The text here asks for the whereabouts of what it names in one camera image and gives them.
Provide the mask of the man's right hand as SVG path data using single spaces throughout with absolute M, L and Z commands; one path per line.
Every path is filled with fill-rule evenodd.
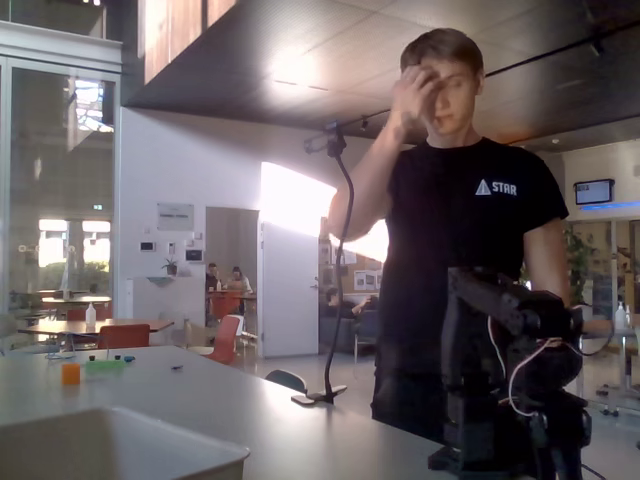
M 432 122 L 440 80 L 431 67 L 407 67 L 394 85 L 388 124 L 401 132 L 426 128 Z

